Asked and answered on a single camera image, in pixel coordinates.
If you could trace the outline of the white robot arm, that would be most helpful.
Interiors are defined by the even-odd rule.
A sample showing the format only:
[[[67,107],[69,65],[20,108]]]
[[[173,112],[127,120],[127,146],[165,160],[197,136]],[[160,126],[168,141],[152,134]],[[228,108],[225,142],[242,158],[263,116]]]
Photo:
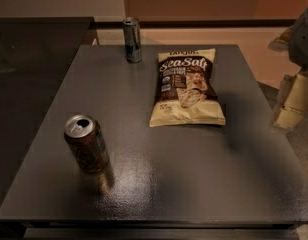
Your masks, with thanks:
[[[273,124],[293,129],[308,112],[308,7],[268,48],[287,51],[289,60],[300,67],[294,76],[284,76],[274,106]]]

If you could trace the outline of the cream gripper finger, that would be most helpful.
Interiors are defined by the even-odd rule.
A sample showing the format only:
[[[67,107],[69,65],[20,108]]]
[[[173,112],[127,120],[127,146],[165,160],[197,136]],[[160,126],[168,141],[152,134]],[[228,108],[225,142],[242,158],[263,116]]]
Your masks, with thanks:
[[[308,69],[294,76],[285,75],[281,81],[274,106],[273,125],[293,129],[308,112]]]

